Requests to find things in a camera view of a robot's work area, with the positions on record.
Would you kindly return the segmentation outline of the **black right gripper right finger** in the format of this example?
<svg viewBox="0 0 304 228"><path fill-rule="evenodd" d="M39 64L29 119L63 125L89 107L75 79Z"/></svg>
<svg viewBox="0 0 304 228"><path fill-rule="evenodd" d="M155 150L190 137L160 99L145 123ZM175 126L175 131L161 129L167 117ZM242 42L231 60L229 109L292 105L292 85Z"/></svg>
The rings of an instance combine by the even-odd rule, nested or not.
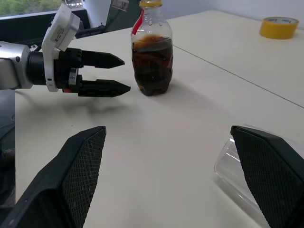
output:
<svg viewBox="0 0 304 228"><path fill-rule="evenodd" d="M234 125L230 130L247 186L269 226L304 226L304 160L283 138Z"/></svg>

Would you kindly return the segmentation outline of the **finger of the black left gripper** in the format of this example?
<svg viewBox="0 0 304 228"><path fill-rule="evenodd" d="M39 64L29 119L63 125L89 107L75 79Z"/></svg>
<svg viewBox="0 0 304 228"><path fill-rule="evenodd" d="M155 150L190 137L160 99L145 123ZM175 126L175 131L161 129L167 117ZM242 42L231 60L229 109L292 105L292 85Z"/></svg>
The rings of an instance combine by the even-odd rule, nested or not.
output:
<svg viewBox="0 0 304 228"><path fill-rule="evenodd" d="M80 88L78 96L111 98L123 95L131 90L130 86L115 80L97 79L95 81L83 80L79 75Z"/></svg>
<svg viewBox="0 0 304 228"><path fill-rule="evenodd" d="M82 65L110 69L123 66L125 62L119 57L105 52L82 51Z"/></svg>

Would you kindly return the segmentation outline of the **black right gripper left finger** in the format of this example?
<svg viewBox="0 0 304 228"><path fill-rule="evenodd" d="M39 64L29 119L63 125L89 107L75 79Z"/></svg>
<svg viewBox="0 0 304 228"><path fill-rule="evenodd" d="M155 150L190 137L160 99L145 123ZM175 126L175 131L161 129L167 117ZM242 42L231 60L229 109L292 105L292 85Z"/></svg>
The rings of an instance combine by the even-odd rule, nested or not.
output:
<svg viewBox="0 0 304 228"><path fill-rule="evenodd" d="M14 207L1 209L2 228L82 228L98 183L106 127L67 139Z"/></svg>

